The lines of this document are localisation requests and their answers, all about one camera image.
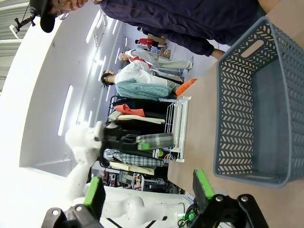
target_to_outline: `fabric pile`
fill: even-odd
[[[152,149],[139,147],[136,137],[164,133],[170,104],[121,97],[112,102],[114,111],[108,116],[103,142],[103,157],[110,162],[110,166],[153,175],[156,167],[165,164],[163,159],[153,157]]]

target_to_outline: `ceiling light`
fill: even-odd
[[[106,61],[106,56],[104,56],[104,62],[103,62],[103,66],[101,67],[101,70],[100,70],[100,74],[99,74],[98,81],[100,81],[100,78],[101,78],[101,76],[103,75],[104,66],[105,66],[105,61]]]
[[[117,27],[117,23],[118,23],[118,20],[116,20],[116,22],[115,22],[115,25],[114,25],[114,28],[113,28],[112,35],[114,35],[114,33],[115,33],[115,30],[116,30],[116,27]]]
[[[93,33],[93,31],[94,31],[94,29],[95,29],[97,23],[98,23],[98,20],[100,19],[100,15],[101,15],[101,12],[100,12],[100,10],[99,10],[99,11],[97,12],[97,14],[96,14],[96,16],[95,16],[95,18],[94,18],[94,20],[93,20],[93,23],[92,23],[92,25],[91,25],[91,28],[90,28],[90,30],[89,30],[87,36],[86,36],[86,39],[85,39],[85,40],[86,40],[86,43],[89,43],[89,41],[90,41],[90,39],[91,39],[91,36],[92,36],[92,33]]]
[[[60,124],[59,124],[59,128],[58,128],[58,135],[59,136],[62,135],[63,125],[65,124],[67,109],[68,109],[68,105],[70,104],[70,100],[71,100],[71,97],[72,97],[72,92],[73,92],[73,87],[72,87],[72,85],[70,85],[69,88],[68,88],[68,91],[67,91],[66,101],[65,101],[65,105],[63,106],[62,115],[61,115],[61,119],[60,119]]]
[[[118,50],[117,50],[117,55],[116,55],[116,59],[115,59],[115,64],[116,64],[117,59],[118,59],[119,51],[120,51],[120,47],[119,47]]]
[[[108,97],[109,97],[110,88],[111,88],[111,86],[109,85],[109,88],[108,88],[108,93],[106,94],[106,98],[105,98],[105,101],[106,101],[106,102],[108,101]]]
[[[92,111],[90,111],[89,119],[87,120],[87,122],[88,122],[89,126],[90,126],[90,123],[91,123],[92,114],[93,114],[93,112],[92,112]]]

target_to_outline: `plaid shirt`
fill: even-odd
[[[163,160],[138,155],[130,155],[121,152],[113,153],[113,157],[120,160],[122,163],[137,166],[163,166],[164,164]]]

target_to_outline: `gray plastic basket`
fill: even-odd
[[[218,63],[217,118],[216,176],[275,188],[304,176],[304,52],[266,17]]]

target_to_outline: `white jacket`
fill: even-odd
[[[167,80],[152,75],[147,63],[135,60],[125,66],[116,76],[115,84],[134,78],[138,83],[167,86]]]

